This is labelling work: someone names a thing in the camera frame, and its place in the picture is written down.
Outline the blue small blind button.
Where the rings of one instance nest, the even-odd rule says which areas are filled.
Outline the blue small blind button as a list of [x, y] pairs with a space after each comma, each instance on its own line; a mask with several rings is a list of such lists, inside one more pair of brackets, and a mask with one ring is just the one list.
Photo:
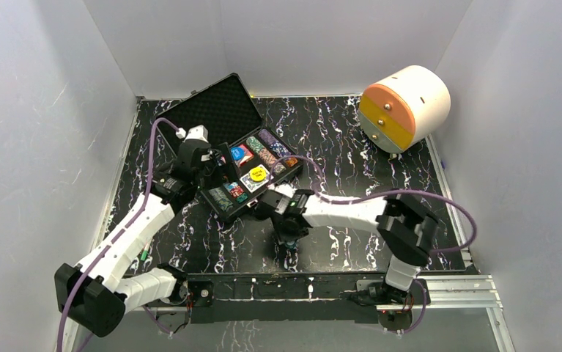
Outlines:
[[232, 147], [230, 151], [232, 158], [236, 163], [239, 163], [245, 155], [245, 151], [241, 147]]

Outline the pale green chip stack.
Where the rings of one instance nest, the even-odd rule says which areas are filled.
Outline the pale green chip stack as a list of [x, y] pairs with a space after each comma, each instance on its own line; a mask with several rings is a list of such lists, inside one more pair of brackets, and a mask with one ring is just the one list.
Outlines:
[[222, 191], [220, 187], [210, 189], [209, 194], [222, 212], [228, 212], [233, 208], [232, 201], [227, 197], [227, 195]]

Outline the teal fifty chip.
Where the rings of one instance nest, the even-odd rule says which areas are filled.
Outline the teal fifty chip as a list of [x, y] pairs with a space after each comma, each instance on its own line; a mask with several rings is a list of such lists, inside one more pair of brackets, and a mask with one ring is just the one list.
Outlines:
[[288, 249], [296, 249], [297, 248], [297, 241], [289, 241], [289, 242], [286, 242], [284, 245]]

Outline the black poker set case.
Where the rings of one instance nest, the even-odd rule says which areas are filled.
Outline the black poker set case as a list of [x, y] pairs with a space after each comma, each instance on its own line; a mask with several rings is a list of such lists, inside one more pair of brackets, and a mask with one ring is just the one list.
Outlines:
[[[223, 185], [218, 186], [233, 203], [233, 208], [228, 212], [222, 212], [209, 194], [209, 190], [213, 187], [201, 187], [201, 195], [216, 212], [221, 221], [233, 221], [247, 212], [248, 207], [254, 204], [256, 199], [264, 193], [269, 182], [276, 181], [282, 183], [289, 181], [303, 169], [303, 162], [300, 160], [293, 167], [288, 167], [284, 163], [286, 157], [278, 156], [260, 139], [258, 133], [265, 129], [281, 141], [280, 136], [273, 132], [271, 127], [265, 123], [242, 80], [236, 73], [231, 73], [207, 88], [192, 93], [190, 97], [160, 113], [160, 117], [171, 121], [186, 131], [197, 125], [203, 125], [208, 130], [207, 139], [209, 144], [215, 149], [217, 149], [218, 144], [224, 142], [230, 148], [240, 144], [247, 146], [246, 139], [249, 136], [255, 136], [278, 159], [278, 163], [282, 163], [286, 167], [285, 172], [280, 175], [274, 175], [264, 161], [247, 146], [254, 154], [254, 157], [242, 167], [238, 167], [240, 177], [249, 169], [263, 164], [270, 172], [270, 180], [265, 186], [262, 186], [254, 193], [250, 193], [240, 182], [239, 178], [238, 184], [248, 194], [248, 199], [243, 203], [236, 202]], [[295, 151], [285, 142], [281, 142], [292, 152], [292, 157], [294, 157]]]

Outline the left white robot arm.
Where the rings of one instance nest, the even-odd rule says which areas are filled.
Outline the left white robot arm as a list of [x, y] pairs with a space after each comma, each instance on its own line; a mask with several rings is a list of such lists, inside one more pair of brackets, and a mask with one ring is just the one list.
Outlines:
[[227, 143], [183, 141], [172, 162], [152, 169], [145, 192], [99, 246], [76, 265], [63, 264], [56, 271], [62, 315], [105, 337], [135, 308], [157, 300], [185, 302], [189, 287], [184, 271], [161, 264], [129, 279], [125, 272], [197, 191], [235, 181], [238, 173]]

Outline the purple and blue chip stack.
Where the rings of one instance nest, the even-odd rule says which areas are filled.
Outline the purple and blue chip stack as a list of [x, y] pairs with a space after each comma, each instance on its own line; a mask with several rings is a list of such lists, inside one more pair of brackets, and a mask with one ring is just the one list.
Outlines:
[[270, 147], [271, 150], [274, 153], [276, 153], [280, 157], [286, 157], [286, 159], [284, 160], [284, 163], [288, 167], [293, 167], [294, 165], [296, 165], [298, 163], [298, 159], [295, 158], [295, 157], [292, 157], [292, 152], [290, 152], [289, 149], [280, 140], [278, 140], [274, 135], [272, 135], [271, 132], [269, 132], [268, 130], [262, 129], [258, 133], [258, 135], [259, 135], [260, 139], [268, 147]]

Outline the light blue chip stack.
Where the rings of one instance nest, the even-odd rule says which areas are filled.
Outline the light blue chip stack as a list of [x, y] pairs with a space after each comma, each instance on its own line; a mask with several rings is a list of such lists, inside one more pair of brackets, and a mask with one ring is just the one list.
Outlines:
[[225, 183], [224, 188], [232, 195], [238, 203], [243, 203], [248, 199], [248, 194], [238, 184], [238, 182]]

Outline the yellow big blind button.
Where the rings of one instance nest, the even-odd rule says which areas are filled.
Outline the yellow big blind button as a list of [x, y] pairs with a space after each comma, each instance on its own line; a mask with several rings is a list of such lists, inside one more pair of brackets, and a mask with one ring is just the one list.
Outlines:
[[267, 179], [267, 174], [268, 174], [267, 169], [262, 165], [259, 165], [251, 169], [248, 173], [248, 176], [255, 183], [260, 183]]

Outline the blue playing card deck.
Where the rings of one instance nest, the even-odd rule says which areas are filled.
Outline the blue playing card deck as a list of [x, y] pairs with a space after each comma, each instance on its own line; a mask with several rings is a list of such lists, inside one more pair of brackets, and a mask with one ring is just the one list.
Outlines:
[[243, 176], [240, 177], [240, 182], [250, 193], [254, 193], [262, 186], [265, 186], [269, 180], [270, 172], [263, 164], [249, 169]]

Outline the red playing card deck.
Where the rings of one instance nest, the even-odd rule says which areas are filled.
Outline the red playing card deck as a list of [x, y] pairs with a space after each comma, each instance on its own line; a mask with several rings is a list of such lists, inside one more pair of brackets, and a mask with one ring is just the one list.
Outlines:
[[246, 145], [244, 145], [244, 144], [240, 144], [240, 145], [238, 145], [238, 146], [236, 146], [236, 147], [241, 147], [241, 148], [243, 148], [244, 151], [245, 151], [245, 155], [244, 155], [243, 159], [242, 159], [239, 163], [236, 163], [236, 162], [233, 160], [234, 163], [236, 164], [236, 166], [242, 167], [244, 164], [248, 163], [248, 162], [254, 157], [254, 154], [253, 154], [253, 153], [251, 152], [251, 150], [250, 150]]

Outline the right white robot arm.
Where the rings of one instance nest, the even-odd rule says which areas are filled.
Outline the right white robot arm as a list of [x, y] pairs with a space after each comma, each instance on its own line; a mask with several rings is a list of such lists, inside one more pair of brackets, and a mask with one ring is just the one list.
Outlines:
[[379, 285], [357, 287], [349, 300], [362, 305], [406, 304], [412, 284], [433, 248], [439, 220], [407, 192], [362, 200], [326, 196], [310, 189], [273, 186], [256, 203], [258, 220], [271, 220], [280, 244], [306, 237], [311, 228], [345, 227], [382, 237], [391, 251], [385, 278]]

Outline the orange blue chip stack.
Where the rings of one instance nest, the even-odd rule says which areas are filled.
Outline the orange blue chip stack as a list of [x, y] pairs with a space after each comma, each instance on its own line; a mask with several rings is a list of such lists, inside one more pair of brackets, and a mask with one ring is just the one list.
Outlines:
[[260, 149], [257, 155], [270, 168], [274, 175], [280, 175], [286, 171], [286, 167], [282, 163], [278, 163], [278, 159], [265, 147]]

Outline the white cylindrical drawer unit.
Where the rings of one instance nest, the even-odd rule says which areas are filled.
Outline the white cylindrical drawer unit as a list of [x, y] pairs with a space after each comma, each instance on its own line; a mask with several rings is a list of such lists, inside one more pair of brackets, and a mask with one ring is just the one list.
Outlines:
[[444, 81], [420, 65], [407, 66], [371, 85], [361, 95], [362, 131], [381, 150], [400, 154], [447, 119], [451, 96]]

